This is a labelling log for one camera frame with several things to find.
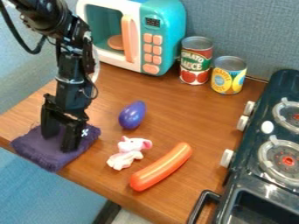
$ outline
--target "stove handle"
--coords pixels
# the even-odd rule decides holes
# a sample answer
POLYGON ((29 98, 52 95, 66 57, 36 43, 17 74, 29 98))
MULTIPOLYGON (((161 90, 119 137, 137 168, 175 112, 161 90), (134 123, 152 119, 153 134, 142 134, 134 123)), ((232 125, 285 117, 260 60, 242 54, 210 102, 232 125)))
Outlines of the stove handle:
POLYGON ((196 224, 198 217, 200 216, 201 211, 203 210, 205 204, 209 201, 219 203, 220 198, 221 198, 221 196, 219 194, 212 192, 210 190, 204 190, 200 194, 198 201, 195 203, 195 205, 189 215, 187 224, 196 224))

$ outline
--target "tomato sauce can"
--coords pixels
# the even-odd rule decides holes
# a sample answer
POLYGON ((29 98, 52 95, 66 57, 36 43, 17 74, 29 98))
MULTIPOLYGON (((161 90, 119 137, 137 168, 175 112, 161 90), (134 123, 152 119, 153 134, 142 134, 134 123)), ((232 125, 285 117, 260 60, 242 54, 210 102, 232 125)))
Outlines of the tomato sauce can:
POLYGON ((212 41, 204 37, 182 40, 180 80, 190 85, 202 85, 209 80, 212 41))
POLYGON ((214 61, 211 87, 223 95, 235 95, 241 91, 247 72, 246 62, 234 56, 222 56, 214 61))

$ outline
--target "wooden surface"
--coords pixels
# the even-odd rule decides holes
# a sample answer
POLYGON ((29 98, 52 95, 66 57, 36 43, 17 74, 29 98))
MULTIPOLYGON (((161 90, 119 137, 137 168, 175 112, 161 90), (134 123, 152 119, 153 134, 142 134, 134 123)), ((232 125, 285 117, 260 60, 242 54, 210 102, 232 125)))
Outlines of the wooden surface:
MULTIPOLYGON (((87 110, 90 122, 100 127, 99 140, 59 175, 97 192, 155 223, 185 223, 199 194, 205 189, 221 193, 226 169, 219 167, 224 149, 236 149, 242 133, 235 129, 248 100, 258 99, 264 83, 246 80, 241 93, 221 95, 210 84, 190 86, 178 80, 177 66, 163 77, 151 77, 101 63, 97 81, 99 97, 87 110), (127 104, 142 100, 147 115, 136 130, 123 130, 118 115, 127 104), (154 147, 145 158, 123 171, 106 165, 117 152, 121 136, 144 137, 154 147), (159 159, 178 142, 185 141, 194 152, 190 160, 161 183, 144 192, 129 187, 132 173, 159 159)), ((39 122, 44 93, 54 93, 52 81, 0 117, 0 144, 25 134, 39 122)), ((211 216, 208 207, 198 223, 211 216)))

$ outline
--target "plush toy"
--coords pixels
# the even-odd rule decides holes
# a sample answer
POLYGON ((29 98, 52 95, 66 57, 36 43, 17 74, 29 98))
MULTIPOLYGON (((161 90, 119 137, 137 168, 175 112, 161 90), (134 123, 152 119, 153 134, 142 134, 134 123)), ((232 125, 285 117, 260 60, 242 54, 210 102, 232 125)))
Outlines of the plush toy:
POLYGON ((150 149, 153 143, 144 138, 128 138, 123 136, 117 144, 119 153, 112 155, 107 164, 117 171, 128 168, 134 159, 143 159, 141 150, 150 149))

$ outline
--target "purple cloth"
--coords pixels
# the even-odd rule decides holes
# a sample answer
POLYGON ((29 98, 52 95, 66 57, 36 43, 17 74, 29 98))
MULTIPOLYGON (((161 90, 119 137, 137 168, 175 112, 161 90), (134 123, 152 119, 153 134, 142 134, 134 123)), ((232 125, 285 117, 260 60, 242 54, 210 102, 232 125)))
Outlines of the purple cloth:
POLYGON ((78 150, 68 153, 60 151, 60 143, 65 133, 63 126, 57 136, 47 140, 42 137, 41 128, 38 126, 24 136, 17 137, 10 144, 20 156, 31 160, 49 172, 57 172, 86 151, 101 134, 100 129, 89 124, 87 129, 88 135, 82 137, 78 150))

